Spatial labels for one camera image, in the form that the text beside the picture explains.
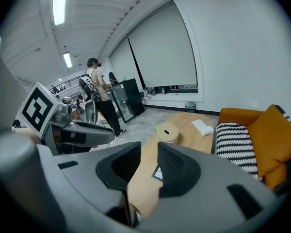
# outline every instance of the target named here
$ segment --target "gray floor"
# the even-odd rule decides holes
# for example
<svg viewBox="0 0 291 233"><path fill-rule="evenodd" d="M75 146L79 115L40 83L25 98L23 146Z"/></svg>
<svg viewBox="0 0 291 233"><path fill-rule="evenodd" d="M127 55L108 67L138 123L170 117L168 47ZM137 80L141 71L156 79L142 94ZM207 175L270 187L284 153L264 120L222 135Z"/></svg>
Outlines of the gray floor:
<svg viewBox="0 0 291 233"><path fill-rule="evenodd" d="M171 115L178 112L179 111L146 107L145 112L143 112L141 115L126 124L123 122L122 118L119 118L121 129L127 129L127 132L120 137L116 137L110 144L100 145L97 148L92 148L91 150L105 149L108 146L114 147L120 144L134 141L140 141L141 145L143 145L154 134L156 126L164 123ZM219 119L218 116L205 116L207 116L213 122L214 126L217 125Z"/></svg>

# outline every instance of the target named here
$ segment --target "white corrugated ceiling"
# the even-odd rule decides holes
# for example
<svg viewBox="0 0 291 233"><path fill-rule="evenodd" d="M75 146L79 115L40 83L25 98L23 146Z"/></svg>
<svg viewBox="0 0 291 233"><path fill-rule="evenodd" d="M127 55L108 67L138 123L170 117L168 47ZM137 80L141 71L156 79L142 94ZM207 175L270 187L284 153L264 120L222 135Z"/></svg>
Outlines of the white corrugated ceiling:
<svg viewBox="0 0 291 233"><path fill-rule="evenodd" d="M65 23L55 26L52 0L19 0L0 28L0 55L24 85L49 84L100 57L112 33L140 0L66 0ZM62 57L69 52L73 67Z"/></svg>

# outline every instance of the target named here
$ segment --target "roller shade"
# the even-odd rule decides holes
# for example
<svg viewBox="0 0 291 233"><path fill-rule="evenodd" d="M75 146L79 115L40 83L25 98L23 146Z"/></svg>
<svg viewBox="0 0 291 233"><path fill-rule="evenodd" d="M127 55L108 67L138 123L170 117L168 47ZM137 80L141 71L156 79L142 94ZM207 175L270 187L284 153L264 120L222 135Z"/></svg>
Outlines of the roller shade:
<svg viewBox="0 0 291 233"><path fill-rule="evenodd" d="M139 25L129 41L146 87L196 84L192 46L174 3Z"/></svg>
<svg viewBox="0 0 291 233"><path fill-rule="evenodd" d="M123 80L136 79L138 89L142 92L142 85L127 39L115 49L110 55L110 59L117 80L122 82Z"/></svg>

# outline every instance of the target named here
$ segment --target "window sill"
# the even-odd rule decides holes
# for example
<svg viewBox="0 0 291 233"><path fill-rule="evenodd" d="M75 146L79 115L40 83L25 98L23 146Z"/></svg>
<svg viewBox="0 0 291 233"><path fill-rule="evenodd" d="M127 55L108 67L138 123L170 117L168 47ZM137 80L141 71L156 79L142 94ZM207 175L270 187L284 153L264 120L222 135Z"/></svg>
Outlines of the window sill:
<svg viewBox="0 0 291 233"><path fill-rule="evenodd" d="M143 100L149 101L192 101L192 102L202 102L202 97L199 93L167 93L167 94L156 94L151 97L143 97Z"/></svg>

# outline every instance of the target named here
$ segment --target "railing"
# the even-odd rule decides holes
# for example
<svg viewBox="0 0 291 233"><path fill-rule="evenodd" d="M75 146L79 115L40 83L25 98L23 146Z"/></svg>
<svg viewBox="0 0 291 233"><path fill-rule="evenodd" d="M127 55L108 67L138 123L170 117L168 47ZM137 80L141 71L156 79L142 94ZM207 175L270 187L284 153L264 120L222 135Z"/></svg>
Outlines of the railing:
<svg viewBox="0 0 291 233"><path fill-rule="evenodd" d="M71 80L68 80L66 82L63 82L57 86L54 86L58 91L54 90L54 88L51 88L49 91L52 93L52 94L59 94L61 93L62 91L65 91L67 88L70 88L70 87L77 87L79 86L79 78L81 76L78 76L76 78L73 78Z"/></svg>

